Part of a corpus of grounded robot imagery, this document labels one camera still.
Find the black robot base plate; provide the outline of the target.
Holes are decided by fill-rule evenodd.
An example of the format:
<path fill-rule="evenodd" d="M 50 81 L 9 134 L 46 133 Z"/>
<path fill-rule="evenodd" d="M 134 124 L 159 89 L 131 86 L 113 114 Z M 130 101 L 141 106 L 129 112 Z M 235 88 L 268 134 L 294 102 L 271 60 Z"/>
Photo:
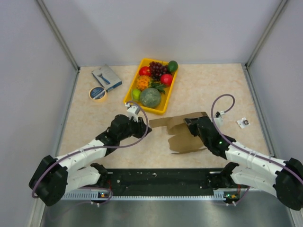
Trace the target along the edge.
<path fill-rule="evenodd" d="M 222 178 L 221 168 L 108 169 L 88 188 L 111 189 L 114 196 L 205 196 L 238 186 Z"/>

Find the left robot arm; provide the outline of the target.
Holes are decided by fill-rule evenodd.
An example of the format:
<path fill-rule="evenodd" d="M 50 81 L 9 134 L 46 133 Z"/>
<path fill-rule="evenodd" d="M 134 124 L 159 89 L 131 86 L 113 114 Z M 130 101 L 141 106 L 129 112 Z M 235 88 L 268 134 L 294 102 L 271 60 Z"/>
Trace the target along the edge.
<path fill-rule="evenodd" d="M 147 117 L 116 115 L 110 126 L 87 145 L 66 155 L 45 156 L 36 168 L 28 186 L 32 197 L 41 199 L 46 206 L 56 204 L 67 191 L 81 187 L 79 181 L 72 180 L 84 167 L 96 159 L 123 148 L 121 141 L 135 137 L 141 142 L 152 129 Z"/>

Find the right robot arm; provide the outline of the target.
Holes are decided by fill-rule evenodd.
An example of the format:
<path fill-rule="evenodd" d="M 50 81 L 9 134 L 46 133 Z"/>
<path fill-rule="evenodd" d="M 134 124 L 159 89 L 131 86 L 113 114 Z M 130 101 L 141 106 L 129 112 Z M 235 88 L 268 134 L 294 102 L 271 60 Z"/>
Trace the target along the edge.
<path fill-rule="evenodd" d="M 229 161 L 221 175 L 224 186 L 253 187 L 275 196 L 290 209 L 302 209 L 303 165 L 299 160 L 286 161 L 248 149 L 234 138 L 221 134 L 207 116 L 186 118 L 184 122 L 213 155 Z"/>

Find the brown cardboard paper box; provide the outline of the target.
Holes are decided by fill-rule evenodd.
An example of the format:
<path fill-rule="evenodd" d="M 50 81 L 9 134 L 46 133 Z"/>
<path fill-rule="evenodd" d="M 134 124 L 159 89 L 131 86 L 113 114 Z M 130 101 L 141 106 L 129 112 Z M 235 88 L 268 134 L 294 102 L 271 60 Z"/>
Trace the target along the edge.
<path fill-rule="evenodd" d="M 202 151 L 203 149 L 206 149 L 206 147 L 204 147 L 202 141 L 198 137 L 194 137 L 190 133 L 184 119 L 204 116 L 208 116 L 206 112 L 194 112 L 179 116 L 149 120 L 149 125 L 151 128 L 166 127 L 168 135 L 172 136 L 168 139 L 170 150 L 176 154 L 186 154 Z"/>

